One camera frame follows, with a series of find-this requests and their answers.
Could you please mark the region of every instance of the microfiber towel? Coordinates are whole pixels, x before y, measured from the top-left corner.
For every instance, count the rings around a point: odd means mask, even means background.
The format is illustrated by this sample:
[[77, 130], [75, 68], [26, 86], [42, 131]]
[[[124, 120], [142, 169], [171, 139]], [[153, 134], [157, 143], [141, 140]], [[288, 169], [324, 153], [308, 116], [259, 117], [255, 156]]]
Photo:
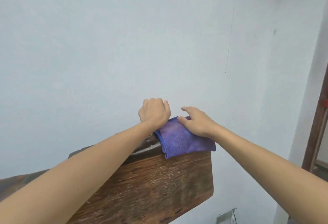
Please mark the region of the microfiber towel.
[[166, 159], [195, 151], [216, 151], [212, 139], [192, 134], [178, 121], [178, 117], [169, 119], [166, 125], [155, 133], [161, 141]]

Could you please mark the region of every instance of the right hand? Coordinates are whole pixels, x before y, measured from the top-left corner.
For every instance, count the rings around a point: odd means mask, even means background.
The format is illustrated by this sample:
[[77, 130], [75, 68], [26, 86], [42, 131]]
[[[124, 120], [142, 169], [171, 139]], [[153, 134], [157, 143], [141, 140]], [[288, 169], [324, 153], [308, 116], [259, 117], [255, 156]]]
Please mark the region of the right hand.
[[179, 116], [178, 121], [183, 124], [190, 132], [197, 136], [210, 138], [217, 123], [214, 122], [206, 113], [196, 107], [185, 106], [181, 108], [190, 115], [190, 120]]

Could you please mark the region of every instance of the wooden slab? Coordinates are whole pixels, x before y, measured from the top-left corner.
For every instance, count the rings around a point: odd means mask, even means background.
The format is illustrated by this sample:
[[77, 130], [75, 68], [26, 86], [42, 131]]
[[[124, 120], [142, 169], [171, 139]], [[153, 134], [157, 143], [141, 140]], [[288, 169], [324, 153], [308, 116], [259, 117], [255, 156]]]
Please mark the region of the wooden slab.
[[[68, 223], [166, 224], [213, 195], [210, 151], [165, 159], [161, 149], [148, 137]], [[0, 201], [44, 172], [0, 180]]]

